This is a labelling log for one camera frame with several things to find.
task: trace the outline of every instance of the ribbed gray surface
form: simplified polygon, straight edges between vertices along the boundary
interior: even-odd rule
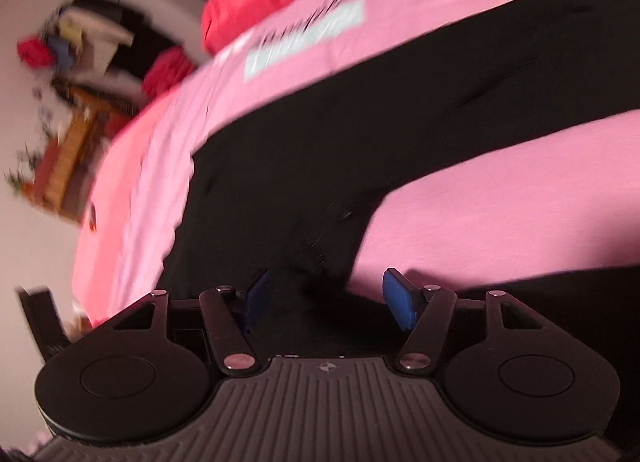
[[[56,438],[40,462],[610,462],[597,438],[553,448],[474,431],[432,382],[391,373],[381,359],[276,358],[229,379],[182,431],[148,445],[91,448]]]

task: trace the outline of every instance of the white wall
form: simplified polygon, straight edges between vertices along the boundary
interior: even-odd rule
[[[0,169],[15,168],[25,143],[38,145],[34,73],[18,62],[15,42],[35,32],[66,0],[0,0]],[[195,58],[204,0],[123,0],[148,14]],[[71,315],[70,279],[77,229],[40,213],[0,185],[0,445],[25,448],[44,423],[33,399],[40,357],[14,288],[48,285],[60,314]]]

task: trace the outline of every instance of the bed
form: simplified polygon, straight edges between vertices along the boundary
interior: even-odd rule
[[[504,286],[615,366],[608,435],[633,444],[638,28],[639,0],[292,0],[114,142],[74,294],[101,323],[156,286],[189,298],[274,268],[266,322],[293,350],[338,341],[301,284],[340,294],[322,317],[344,288],[382,300],[388,267]],[[384,317],[345,320],[385,342]]]

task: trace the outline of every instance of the wall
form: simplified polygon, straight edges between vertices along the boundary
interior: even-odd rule
[[[24,144],[39,145],[34,73],[18,62],[15,42],[35,32],[66,0],[0,0],[0,166],[15,168]],[[154,25],[200,50],[204,0],[123,0],[147,13]],[[48,285],[60,314],[71,315],[70,277],[77,230],[40,213],[0,185],[0,445],[25,448],[44,423],[33,399],[40,356],[15,296],[15,287]]]

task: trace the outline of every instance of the light blue printed rectangle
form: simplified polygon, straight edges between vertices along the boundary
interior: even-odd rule
[[[253,78],[271,65],[290,58],[323,40],[336,38],[364,22],[364,0],[345,2],[308,28],[285,36],[279,42],[250,51],[244,62],[244,79]]]

